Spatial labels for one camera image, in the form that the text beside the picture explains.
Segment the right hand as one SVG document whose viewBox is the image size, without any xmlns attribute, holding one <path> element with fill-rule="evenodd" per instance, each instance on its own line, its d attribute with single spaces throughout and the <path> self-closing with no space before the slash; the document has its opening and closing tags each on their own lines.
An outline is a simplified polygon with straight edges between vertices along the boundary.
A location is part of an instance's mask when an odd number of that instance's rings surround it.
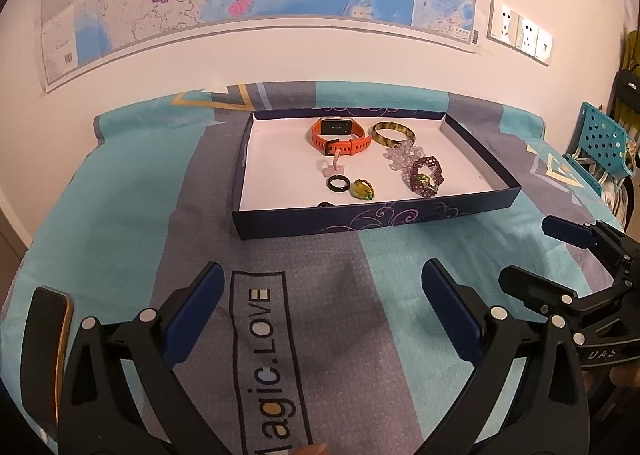
<svg viewBox="0 0 640 455">
<path fill-rule="evenodd" d="M 638 388 L 639 386 L 639 361 L 620 364 L 617 366 L 602 366 L 586 369 L 582 372 L 587 394 L 593 394 L 607 381 L 614 387 Z"/>
</svg>

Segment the left hand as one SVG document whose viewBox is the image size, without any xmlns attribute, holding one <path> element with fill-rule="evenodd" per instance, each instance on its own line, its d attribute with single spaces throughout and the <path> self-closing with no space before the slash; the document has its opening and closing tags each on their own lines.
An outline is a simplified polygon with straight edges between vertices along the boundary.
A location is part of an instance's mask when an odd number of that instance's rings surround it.
<svg viewBox="0 0 640 455">
<path fill-rule="evenodd" d="M 296 449 L 292 455 L 328 455 L 329 449 L 326 443 L 318 443 L 313 445 L 307 445 Z"/>
</svg>

